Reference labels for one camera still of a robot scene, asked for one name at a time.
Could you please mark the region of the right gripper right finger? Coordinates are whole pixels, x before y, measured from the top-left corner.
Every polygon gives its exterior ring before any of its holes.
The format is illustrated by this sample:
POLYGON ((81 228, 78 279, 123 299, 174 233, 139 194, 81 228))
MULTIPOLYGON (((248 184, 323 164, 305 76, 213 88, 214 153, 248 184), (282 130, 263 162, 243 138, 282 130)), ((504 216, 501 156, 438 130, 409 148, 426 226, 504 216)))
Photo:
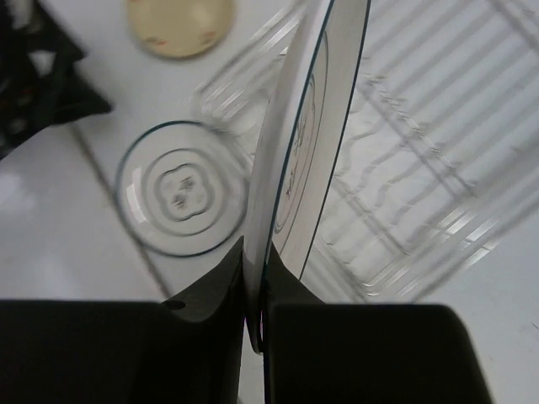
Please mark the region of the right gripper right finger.
POLYGON ((268 403, 492 401, 448 306, 325 303, 268 247, 261 309, 268 403))

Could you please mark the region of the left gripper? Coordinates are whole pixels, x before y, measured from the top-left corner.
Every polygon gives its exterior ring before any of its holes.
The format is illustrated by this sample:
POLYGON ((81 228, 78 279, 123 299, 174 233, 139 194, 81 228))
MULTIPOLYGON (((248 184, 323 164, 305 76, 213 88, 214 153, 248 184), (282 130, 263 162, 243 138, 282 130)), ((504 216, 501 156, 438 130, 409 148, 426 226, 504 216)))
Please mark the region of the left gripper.
POLYGON ((1 2, 1 157, 49 126, 113 110, 76 68, 83 48, 42 2, 28 5, 17 23, 14 3, 1 2))

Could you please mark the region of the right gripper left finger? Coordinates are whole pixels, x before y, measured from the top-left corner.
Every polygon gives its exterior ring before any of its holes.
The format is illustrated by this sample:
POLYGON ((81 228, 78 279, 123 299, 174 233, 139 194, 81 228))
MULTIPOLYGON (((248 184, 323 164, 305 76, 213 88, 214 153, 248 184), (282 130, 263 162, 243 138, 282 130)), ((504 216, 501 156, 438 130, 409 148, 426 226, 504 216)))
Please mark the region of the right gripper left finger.
POLYGON ((242 247, 161 303, 3 300, 2 402, 236 402, 242 247))

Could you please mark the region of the cream floral plate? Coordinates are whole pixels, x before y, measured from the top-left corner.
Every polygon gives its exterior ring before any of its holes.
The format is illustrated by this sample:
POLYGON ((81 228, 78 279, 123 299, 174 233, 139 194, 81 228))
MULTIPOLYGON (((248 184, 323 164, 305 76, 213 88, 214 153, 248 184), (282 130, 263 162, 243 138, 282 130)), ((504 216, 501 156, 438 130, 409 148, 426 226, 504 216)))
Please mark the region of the cream floral plate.
POLYGON ((135 0, 126 3, 129 27, 144 48, 166 58, 189 58, 217 45, 230 31, 230 0, 135 0))

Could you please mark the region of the white plate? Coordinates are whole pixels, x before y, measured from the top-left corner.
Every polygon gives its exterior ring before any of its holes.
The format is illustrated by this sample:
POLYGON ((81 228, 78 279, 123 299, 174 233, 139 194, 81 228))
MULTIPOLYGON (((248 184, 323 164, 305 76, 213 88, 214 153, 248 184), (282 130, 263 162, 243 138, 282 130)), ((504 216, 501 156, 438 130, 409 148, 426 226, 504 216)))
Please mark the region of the white plate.
POLYGON ((196 257, 239 232, 249 174, 247 159, 228 134, 198 121, 168 121, 145 131, 120 159, 115 202, 144 247, 196 257))
POLYGON ((311 1, 265 111, 243 236, 246 324, 263 351, 263 285, 270 257, 300 276, 323 213, 354 96, 371 5, 311 1))

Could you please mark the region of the wire dish rack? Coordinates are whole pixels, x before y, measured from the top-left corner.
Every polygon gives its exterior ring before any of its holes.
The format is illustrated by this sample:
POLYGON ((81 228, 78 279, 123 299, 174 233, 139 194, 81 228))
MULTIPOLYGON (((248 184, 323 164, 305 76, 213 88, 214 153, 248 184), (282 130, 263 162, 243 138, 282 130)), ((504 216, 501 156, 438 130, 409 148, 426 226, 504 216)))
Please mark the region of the wire dish rack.
MULTIPOLYGON (((367 1, 344 138, 307 264, 327 300, 411 301, 538 206, 538 5, 367 1)), ((195 91, 253 163, 305 8, 278 12, 195 91)))

